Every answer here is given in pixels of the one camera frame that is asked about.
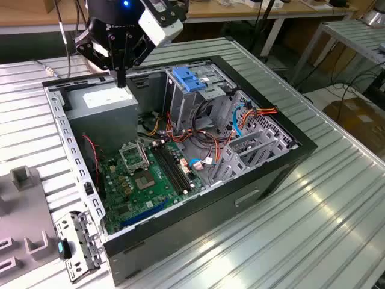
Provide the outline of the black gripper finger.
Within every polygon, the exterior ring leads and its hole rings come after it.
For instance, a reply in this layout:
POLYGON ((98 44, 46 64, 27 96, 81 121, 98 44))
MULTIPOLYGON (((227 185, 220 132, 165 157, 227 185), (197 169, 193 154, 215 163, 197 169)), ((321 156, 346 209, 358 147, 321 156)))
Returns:
POLYGON ((121 70, 121 87, 126 86, 126 71, 139 66, 154 48, 155 45, 148 36, 143 34, 135 40, 132 34, 126 33, 121 70))
POLYGON ((111 39, 109 37, 107 39, 108 49, 106 52, 100 52, 100 48, 105 48, 92 39, 89 30, 85 30, 75 38, 75 48, 94 66, 100 70, 108 71, 114 78, 116 86, 122 87, 122 62, 119 52, 113 50, 111 39))

